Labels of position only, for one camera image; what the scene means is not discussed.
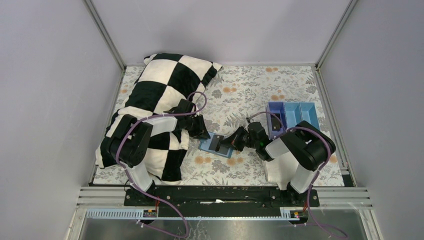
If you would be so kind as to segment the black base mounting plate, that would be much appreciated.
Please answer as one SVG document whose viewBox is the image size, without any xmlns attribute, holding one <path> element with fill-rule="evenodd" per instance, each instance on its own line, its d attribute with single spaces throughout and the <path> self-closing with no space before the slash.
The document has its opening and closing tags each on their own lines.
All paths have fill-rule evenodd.
<svg viewBox="0 0 424 240">
<path fill-rule="evenodd" d="M 276 186 L 168 186 L 148 190 L 150 198 L 133 187 L 125 191 L 124 206 L 152 207 L 159 217 L 280 217 L 281 208 L 300 211 L 320 206 L 316 190 L 295 194 Z"/>
</svg>

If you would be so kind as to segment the blue card holder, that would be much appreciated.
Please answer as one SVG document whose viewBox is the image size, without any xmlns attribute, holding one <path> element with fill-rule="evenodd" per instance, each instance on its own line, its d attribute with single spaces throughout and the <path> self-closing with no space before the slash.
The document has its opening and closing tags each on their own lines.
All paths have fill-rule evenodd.
<svg viewBox="0 0 424 240">
<path fill-rule="evenodd" d="M 210 138 L 201 139 L 198 149 L 227 159 L 231 158 L 233 149 L 221 144 L 222 140 L 224 140 L 226 136 L 213 132 L 208 133 Z"/>
</svg>

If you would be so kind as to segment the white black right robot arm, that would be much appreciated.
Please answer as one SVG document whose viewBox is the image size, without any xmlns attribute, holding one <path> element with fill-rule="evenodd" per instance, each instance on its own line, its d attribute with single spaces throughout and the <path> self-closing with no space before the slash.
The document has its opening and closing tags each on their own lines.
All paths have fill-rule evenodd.
<svg viewBox="0 0 424 240">
<path fill-rule="evenodd" d="M 313 186 L 336 150 L 329 137 L 305 120 L 274 138 L 269 138 L 260 122 L 251 122 L 220 144 L 240 152 L 254 149 L 264 161 L 265 179 L 295 194 L 303 194 Z"/>
</svg>

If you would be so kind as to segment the white folded towel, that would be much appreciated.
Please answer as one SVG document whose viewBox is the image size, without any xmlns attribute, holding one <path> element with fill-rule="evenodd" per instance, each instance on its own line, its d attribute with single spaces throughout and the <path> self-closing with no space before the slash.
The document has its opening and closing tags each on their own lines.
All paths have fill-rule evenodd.
<svg viewBox="0 0 424 240">
<path fill-rule="evenodd" d="M 315 175 L 313 171 L 301 166 L 289 152 L 263 163 L 266 180 L 277 184 L 282 191 L 291 187 L 295 192 L 302 194 L 308 189 Z"/>
</svg>

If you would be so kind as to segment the aluminium frame rail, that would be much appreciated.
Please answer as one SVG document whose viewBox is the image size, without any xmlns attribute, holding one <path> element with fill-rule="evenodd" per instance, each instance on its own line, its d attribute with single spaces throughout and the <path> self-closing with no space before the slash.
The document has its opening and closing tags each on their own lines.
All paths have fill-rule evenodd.
<svg viewBox="0 0 424 240">
<path fill-rule="evenodd" d="M 77 239 L 87 217 L 145 220 L 286 220 L 322 222 L 325 210 L 352 210 L 369 240 L 381 231 L 364 187 L 318 187 L 290 195 L 272 186 L 156 186 L 150 196 L 125 186 L 83 186 L 69 238 Z"/>
</svg>

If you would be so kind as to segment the blue three-compartment tray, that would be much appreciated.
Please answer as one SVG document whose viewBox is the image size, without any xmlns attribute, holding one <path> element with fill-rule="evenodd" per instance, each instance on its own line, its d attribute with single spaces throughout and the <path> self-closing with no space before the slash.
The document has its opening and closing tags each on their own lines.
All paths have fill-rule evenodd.
<svg viewBox="0 0 424 240">
<path fill-rule="evenodd" d="M 281 130 L 272 131 L 271 115 L 266 115 L 268 135 L 272 140 L 284 133 L 286 129 L 295 127 L 301 121 L 307 121 L 318 130 L 320 129 L 317 111 L 313 102 L 270 101 L 266 105 L 266 111 L 272 114 L 280 114 L 281 118 Z"/>
</svg>

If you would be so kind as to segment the black white checkered pillow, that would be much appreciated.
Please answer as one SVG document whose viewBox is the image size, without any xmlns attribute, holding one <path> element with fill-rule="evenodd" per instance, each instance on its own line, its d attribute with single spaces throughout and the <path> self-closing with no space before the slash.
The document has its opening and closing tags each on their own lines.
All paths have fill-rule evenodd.
<svg viewBox="0 0 424 240">
<path fill-rule="evenodd" d="M 141 119 L 176 107 L 181 99 L 196 102 L 222 65 L 178 53 L 156 53 L 145 57 L 145 68 L 106 128 L 95 151 L 96 165 L 105 169 L 116 165 L 106 143 L 126 114 Z M 181 165 L 192 135 L 185 129 L 161 133 L 151 138 L 143 159 L 149 174 L 167 185 L 182 181 Z"/>
</svg>

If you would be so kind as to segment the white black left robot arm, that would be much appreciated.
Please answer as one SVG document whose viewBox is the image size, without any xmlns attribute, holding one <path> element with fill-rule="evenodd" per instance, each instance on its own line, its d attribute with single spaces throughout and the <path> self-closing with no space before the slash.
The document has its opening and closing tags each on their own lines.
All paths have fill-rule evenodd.
<svg viewBox="0 0 424 240">
<path fill-rule="evenodd" d="M 199 111 L 187 99 L 159 114 L 136 107 L 122 109 L 100 144 L 100 163 L 119 165 L 129 184 L 143 192 L 153 186 L 154 179 L 178 184 L 190 139 L 211 137 Z"/>
</svg>

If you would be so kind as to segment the black striped credit card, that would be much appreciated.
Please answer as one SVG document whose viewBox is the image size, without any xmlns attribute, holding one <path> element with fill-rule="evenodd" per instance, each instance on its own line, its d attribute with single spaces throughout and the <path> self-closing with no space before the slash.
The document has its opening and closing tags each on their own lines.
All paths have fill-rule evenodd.
<svg viewBox="0 0 424 240">
<path fill-rule="evenodd" d="M 211 142 L 209 145 L 209 150 L 211 151 L 215 151 L 215 152 L 219 152 L 220 151 L 220 147 L 221 144 L 220 142 L 224 139 L 223 135 L 217 135 L 215 134 L 212 138 L 211 138 Z"/>
</svg>

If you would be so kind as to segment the floral table cloth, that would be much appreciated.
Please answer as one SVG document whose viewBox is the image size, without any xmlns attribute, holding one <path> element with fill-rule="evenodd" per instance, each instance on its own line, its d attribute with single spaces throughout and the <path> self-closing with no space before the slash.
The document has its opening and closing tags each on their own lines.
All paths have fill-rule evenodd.
<svg viewBox="0 0 424 240">
<path fill-rule="evenodd" d="M 319 127 L 331 135 L 311 66 L 224 66 L 205 90 L 202 114 L 209 131 L 231 135 L 246 118 L 267 124 L 268 102 L 314 103 Z M 263 162 L 254 150 L 233 152 L 230 158 L 199 150 L 192 140 L 181 165 L 184 185 L 265 186 Z"/>
</svg>

